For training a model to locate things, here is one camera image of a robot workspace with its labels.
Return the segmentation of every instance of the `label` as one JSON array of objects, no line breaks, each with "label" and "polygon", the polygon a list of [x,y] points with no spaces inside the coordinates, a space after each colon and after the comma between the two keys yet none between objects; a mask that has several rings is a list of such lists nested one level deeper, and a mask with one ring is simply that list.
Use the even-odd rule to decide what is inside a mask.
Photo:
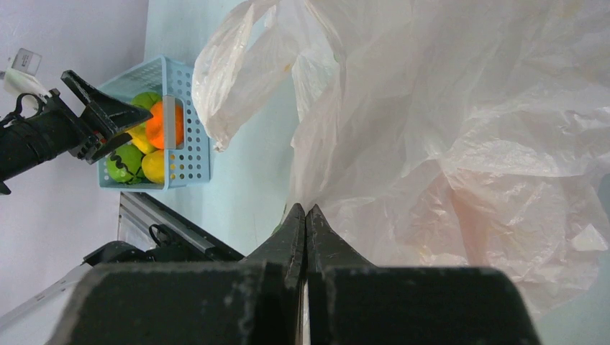
[{"label": "label", "polygon": [[21,48],[19,49],[15,60],[13,60],[13,66],[11,67],[14,70],[29,74],[33,77],[38,71],[38,66],[40,66],[41,60],[42,56],[36,54],[35,52],[30,52],[29,50]]}]

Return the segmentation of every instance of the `yellow fruit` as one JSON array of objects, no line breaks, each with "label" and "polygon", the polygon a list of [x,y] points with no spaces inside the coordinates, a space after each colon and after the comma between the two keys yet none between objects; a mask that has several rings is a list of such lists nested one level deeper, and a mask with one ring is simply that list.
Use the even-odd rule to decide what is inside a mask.
[{"label": "yellow fruit", "polygon": [[127,131],[132,136],[132,143],[135,145],[143,154],[148,155],[151,152],[157,150],[148,139],[146,139],[146,127],[135,126],[134,128]]},{"label": "yellow fruit", "polygon": [[144,156],[144,159],[142,160],[142,171],[150,182],[160,184],[165,182],[164,156],[162,149]]}]

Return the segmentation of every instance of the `plastic bag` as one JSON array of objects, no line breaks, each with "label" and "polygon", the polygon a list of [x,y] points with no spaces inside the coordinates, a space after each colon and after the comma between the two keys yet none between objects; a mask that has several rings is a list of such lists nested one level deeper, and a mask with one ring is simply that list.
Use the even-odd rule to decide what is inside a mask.
[{"label": "plastic bag", "polygon": [[[265,31],[247,51],[252,26],[265,13]],[[295,75],[299,117],[338,67],[302,0],[253,0],[236,6],[197,57],[192,97],[214,148],[224,151],[237,130]]]},{"label": "plastic bag", "polygon": [[587,290],[610,231],[610,8],[304,3],[339,67],[294,75],[325,87],[299,114],[287,204],[318,203],[377,265],[499,268],[533,316]]}]

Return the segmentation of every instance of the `blue plastic basket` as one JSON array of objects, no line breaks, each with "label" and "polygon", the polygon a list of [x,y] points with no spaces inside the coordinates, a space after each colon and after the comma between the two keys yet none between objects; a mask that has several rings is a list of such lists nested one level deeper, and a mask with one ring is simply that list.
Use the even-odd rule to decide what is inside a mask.
[{"label": "blue plastic basket", "polygon": [[[108,176],[106,158],[98,162],[99,186],[128,192],[152,192],[184,187],[209,181],[209,139],[201,125],[191,99],[193,68],[183,63],[158,56],[141,63],[105,82],[98,89],[123,102],[130,102],[137,94],[154,91],[163,95],[164,133],[175,133],[172,97],[184,110],[184,143],[165,149],[165,183],[118,183]],[[165,136],[165,147],[170,147],[171,135]]]}]

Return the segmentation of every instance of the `table surface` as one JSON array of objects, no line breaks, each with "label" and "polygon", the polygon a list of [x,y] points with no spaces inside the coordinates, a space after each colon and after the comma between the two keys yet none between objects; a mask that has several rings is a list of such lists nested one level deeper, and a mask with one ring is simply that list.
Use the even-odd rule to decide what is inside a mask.
[{"label": "table surface", "polygon": [[[190,65],[238,0],[155,0],[148,12],[145,59],[164,54]],[[255,36],[262,25],[255,27]],[[242,254],[263,243],[281,220],[290,180],[290,146],[298,118],[292,81],[246,123],[229,148],[210,153],[211,181],[151,195]],[[610,179],[604,182],[610,191]],[[610,206],[610,193],[601,195]],[[544,344],[607,344],[610,339],[610,255],[582,296],[536,327]]]}]

